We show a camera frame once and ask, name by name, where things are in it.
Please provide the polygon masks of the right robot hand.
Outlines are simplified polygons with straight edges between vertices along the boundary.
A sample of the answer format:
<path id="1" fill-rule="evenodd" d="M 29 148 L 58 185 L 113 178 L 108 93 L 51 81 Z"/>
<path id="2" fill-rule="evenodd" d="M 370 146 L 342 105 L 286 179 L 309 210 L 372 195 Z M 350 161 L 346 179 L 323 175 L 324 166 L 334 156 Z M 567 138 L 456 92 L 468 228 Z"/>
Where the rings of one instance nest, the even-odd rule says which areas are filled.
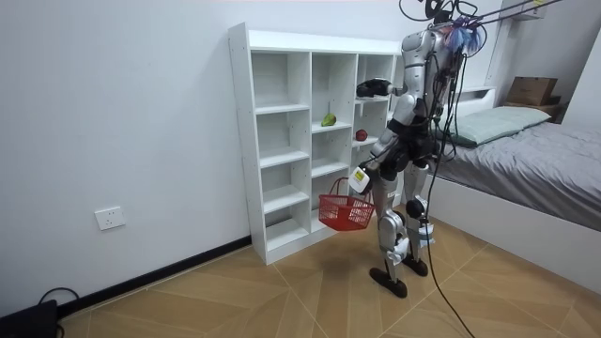
<path id="1" fill-rule="evenodd" d="M 357 98 L 373 98 L 375 96 L 386 97 L 393 91 L 393 85 L 386 79 L 370 79 L 366 80 L 356 87 Z"/>

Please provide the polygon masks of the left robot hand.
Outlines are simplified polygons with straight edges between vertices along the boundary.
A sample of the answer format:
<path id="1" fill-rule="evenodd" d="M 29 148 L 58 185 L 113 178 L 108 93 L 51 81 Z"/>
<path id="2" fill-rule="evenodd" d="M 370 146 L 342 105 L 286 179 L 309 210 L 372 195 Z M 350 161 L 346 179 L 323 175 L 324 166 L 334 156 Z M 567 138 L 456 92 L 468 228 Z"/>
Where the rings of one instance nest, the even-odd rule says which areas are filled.
<path id="1" fill-rule="evenodd" d="M 357 166 L 347 178 L 349 187 L 357 194 L 366 195 L 372 189 L 370 171 Z"/>

